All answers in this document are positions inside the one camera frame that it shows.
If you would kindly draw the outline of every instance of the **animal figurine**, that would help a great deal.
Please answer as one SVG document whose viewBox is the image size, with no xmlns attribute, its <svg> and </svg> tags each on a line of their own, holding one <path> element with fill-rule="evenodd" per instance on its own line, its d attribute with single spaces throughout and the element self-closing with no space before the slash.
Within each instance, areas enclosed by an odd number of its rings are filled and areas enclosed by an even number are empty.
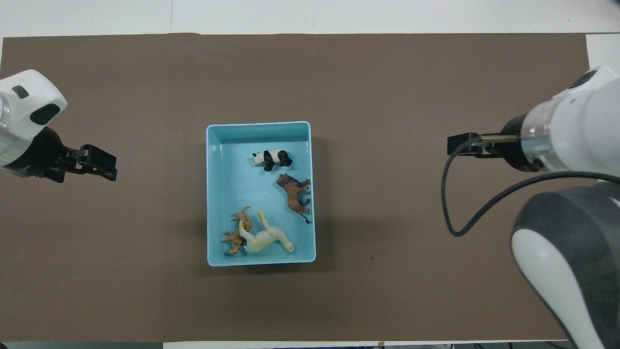
<svg viewBox="0 0 620 349">
<path fill-rule="evenodd" d="M 272 243 L 279 240 L 284 248 L 288 251 L 288 253 L 293 253 L 295 251 L 295 245 L 288 239 L 286 234 L 276 228 L 269 225 L 267 219 L 265 219 L 265 215 L 263 211 L 259 211 L 259 219 L 265 226 L 265 230 L 260 231 L 258 234 L 252 235 L 249 231 L 246 230 L 244 226 L 244 221 L 239 221 L 239 231 L 241 236 L 245 238 L 247 241 L 244 248 L 246 251 L 250 253 L 258 253 L 265 249 L 265 247 L 271 245 Z"/>
<path fill-rule="evenodd" d="M 241 212 L 237 211 L 237 215 L 239 217 L 235 217 L 232 219 L 233 222 L 243 222 L 243 229 L 245 229 L 248 232 L 252 228 L 252 222 L 250 221 L 250 217 L 247 216 L 246 210 L 250 207 L 251 206 L 245 206 L 241 210 Z M 245 241 L 245 239 L 243 238 L 243 236 L 241 236 L 239 229 L 237 229 L 234 234 L 230 232 L 226 232 L 226 235 L 228 236 L 223 237 L 222 242 L 230 241 L 231 248 L 228 249 L 228 253 L 231 255 L 236 255 L 241 249 L 241 246 L 243 245 L 243 242 Z"/>
<path fill-rule="evenodd" d="M 274 159 L 278 159 L 278 161 L 280 162 L 280 167 L 291 166 L 291 164 L 293 163 L 293 160 L 288 157 L 288 153 L 286 152 L 286 150 L 280 148 L 266 150 L 258 154 L 252 153 L 252 155 L 254 156 L 254 166 L 265 163 L 264 170 L 267 172 L 271 172 L 271 170 L 273 169 L 273 166 L 275 164 Z"/>
<path fill-rule="evenodd" d="M 302 214 L 302 212 L 303 213 L 310 212 L 309 209 L 304 208 L 305 205 L 308 205 L 308 203 L 310 202 L 310 199 L 306 199 L 305 201 L 297 200 L 297 195 L 299 195 L 299 193 L 308 190 L 308 187 L 305 187 L 305 188 L 302 188 L 302 187 L 307 186 L 310 180 L 306 179 L 305 181 L 300 183 L 297 179 L 294 179 L 293 177 L 285 173 L 285 174 L 281 174 L 280 177 L 278 177 L 278 179 L 276 179 L 275 182 L 278 183 L 278 185 L 281 186 L 282 189 L 286 191 L 286 197 L 288 200 L 288 208 L 290 208 L 293 212 L 299 214 L 301 217 L 304 217 L 304 219 L 306 220 L 306 223 L 310 224 L 310 221 L 308 221 L 306 216 Z"/>
</svg>

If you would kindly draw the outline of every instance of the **blue plastic bin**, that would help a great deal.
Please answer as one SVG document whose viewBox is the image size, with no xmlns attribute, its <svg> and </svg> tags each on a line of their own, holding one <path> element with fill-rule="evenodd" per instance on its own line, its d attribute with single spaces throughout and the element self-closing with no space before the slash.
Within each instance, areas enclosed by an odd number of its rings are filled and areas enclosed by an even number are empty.
<svg viewBox="0 0 620 349">
<path fill-rule="evenodd" d="M 277 164 L 271 172 L 254 166 L 252 153 L 283 148 L 293 160 L 289 167 Z M 298 181 L 310 179 L 309 189 L 299 200 L 310 198 L 310 224 L 288 208 L 286 192 L 275 182 L 280 173 Z M 211 266 L 258 265 L 273 263 L 307 263 L 316 258 L 314 225 L 314 183 L 312 181 L 312 142 L 306 121 L 264 124 L 211 125 L 206 128 L 206 250 Z M 251 206 L 247 215 L 252 221 L 251 234 L 264 227 L 257 216 L 263 210 L 269 224 L 278 227 L 295 244 L 288 253 L 275 242 L 259 253 L 245 248 L 230 255 L 230 242 L 222 242 L 224 232 L 234 232 L 236 212 Z"/>
</svg>

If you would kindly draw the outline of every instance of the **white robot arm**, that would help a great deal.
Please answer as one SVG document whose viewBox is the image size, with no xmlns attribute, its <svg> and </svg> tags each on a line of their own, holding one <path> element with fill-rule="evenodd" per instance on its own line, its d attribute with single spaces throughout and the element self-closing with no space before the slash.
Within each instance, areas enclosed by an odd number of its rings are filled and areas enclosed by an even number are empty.
<svg viewBox="0 0 620 349">
<path fill-rule="evenodd" d="M 66 106 L 56 86 L 35 70 L 0 79 L 0 168 L 17 176 L 59 183 L 65 172 L 115 181 L 114 156 L 93 145 L 79 150 L 65 147 L 58 134 L 47 127 Z"/>
<path fill-rule="evenodd" d="M 532 197 L 513 228 L 511 247 L 526 279 L 578 348 L 620 348 L 620 78 L 607 67 L 588 71 L 570 88 L 497 134 L 448 138 L 442 179 L 448 228 L 464 235 L 493 204 L 538 181 L 586 177 L 589 186 Z M 521 171 L 547 172 L 507 189 L 465 229 L 452 229 L 445 178 L 456 155 L 504 158 Z"/>
</svg>

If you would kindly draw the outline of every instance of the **brown table mat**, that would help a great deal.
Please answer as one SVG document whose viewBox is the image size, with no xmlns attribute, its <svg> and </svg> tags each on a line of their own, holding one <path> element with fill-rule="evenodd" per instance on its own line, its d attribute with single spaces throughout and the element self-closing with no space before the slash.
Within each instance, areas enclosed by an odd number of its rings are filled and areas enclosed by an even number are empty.
<svg viewBox="0 0 620 349">
<path fill-rule="evenodd" d="M 118 181 L 0 173 L 5 341 L 562 338 L 519 272 L 510 230 L 532 194 L 463 238 L 439 197 L 446 137 L 498 132 L 588 69 L 584 35 L 197 34 L 5 38 L 68 108 L 65 145 L 118 157 Z M 317 260 L 212 268 L 205 128 L 312 125 Z M 457 159 L 461 226 L 529 175 Z"/>
</svg>

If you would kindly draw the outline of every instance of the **brown horse figurine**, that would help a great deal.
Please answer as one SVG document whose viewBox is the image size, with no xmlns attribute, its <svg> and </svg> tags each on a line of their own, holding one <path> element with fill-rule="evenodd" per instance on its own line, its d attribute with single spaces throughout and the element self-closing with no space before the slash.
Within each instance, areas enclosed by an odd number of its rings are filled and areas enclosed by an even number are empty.
<svg viewBox="0 0 620 349">
<path fill-rule="evenodd" d="M 290 208 L 293 212 L 299 214 L 301 217 L 304 217 L 306 223 L 310 224 L 310 221 L 308 221 L 308 219 L 303 215 L 303 213 L 310 212 L 309 209 L 304 208 L 305 205 L 308 205 L 310 199 L 306 199 L 305 201 L 297 200 L 297 196 L 299 195 L 299 193 L 308 190 L 308 187 L 305 186 L 308 185 L 308 182 L 310 182 L 310 180 L 306 179 L 305 181 L 300 183 L 297 179 L 294 179 L 293 177 L 285 173 L 281 174 L 275 182 L 278 183 L 278 185 L 286 191 L 288 208 Z"/>
</svg>

